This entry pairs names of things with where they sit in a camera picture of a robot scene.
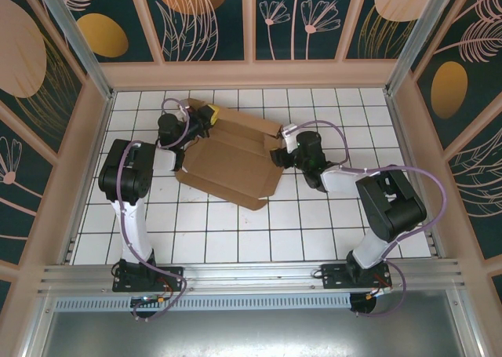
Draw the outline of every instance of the enclosure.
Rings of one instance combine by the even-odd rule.
[[[0,0],[0,354],[501,355],[501,5]],[[346,166],[436,176],[444,216],[388,255],[404,305],[356,318],[350,290],[312,275],[368,233],[359,197],[291,168],[251,211],[166,169],[146,228],[187,292],[155,325],[134,322],[132,294],[111,290],[122,242],[97,178],[115,139],[156,142],[166,98],[283,126],[326,120]],[[334,129],[306,129],[341,161]],[[434,219],[435,183],[408,178]],[[375,312],[400,301],[391,277]]]

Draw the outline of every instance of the cardboard box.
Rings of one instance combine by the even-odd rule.
[[[189,99],[194,109],[207,104]],[[282,168],[270,150],[282,147],[281,125],[221,107],[209,138],[193,141],[186,150],[179,182],[251,210],[267,205]]]

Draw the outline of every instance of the black mounting plate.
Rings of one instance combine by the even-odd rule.
[[[384,282],[392,286],[389,267],[384,262],[363,272],[358,282],[353,282],[345,263],[323,264],[319,275],[322,277],[324,289],[367,289],[370,291],[372,288],[379,286],[379,281],[375,278],[375,275],[380,276]]]
[[[183,276],[183,267],[159,267],[163,271],[171,272],[176,275]],[[161,279],[167,281],[168,285],[173,289],[173,292],[179,292],[181,290],[181,282],[178,282],[174,277],[163,275],[161,273],[155,272],[157,275],[157,280],[155,283],[151,284],[147,280],[134,280],[128,281],[119,269],[117,269],[116,278],[113,281],[112,291],[116,293],[136,293],[136,292],[164,292],[164,282]]]

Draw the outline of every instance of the grid floor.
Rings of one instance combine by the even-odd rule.
[[[283,125],[328,120],[343,127],[351,166],[403,164],[382,89],[121,92],[101,148],[72,264],[113,264],[120,258],[118,222],[96,176],[114,139],[155,142],[164,97],[192,97],[238,107]],[[340,161],[344,157],[340,136],[330,127],[316,130],[322,136],[327,159]],[[343,260],[368,228],[359,199],[312,190],[295,169],[284,172],[268,205],[256,212],[180,184],[169,171],[154,175],[146,197],[146,219],[160,264]],[[424,233],[403,241],[389,255],[430,256]]]

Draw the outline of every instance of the flattened cardboard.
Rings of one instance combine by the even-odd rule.
[[[189,99],[197,109],[207,103]],[[282,168],[270,150],[282,146],[281,125],[220,107],[210,138],[188,146],[179,182],[251,210],[267,204],[275,193]]]

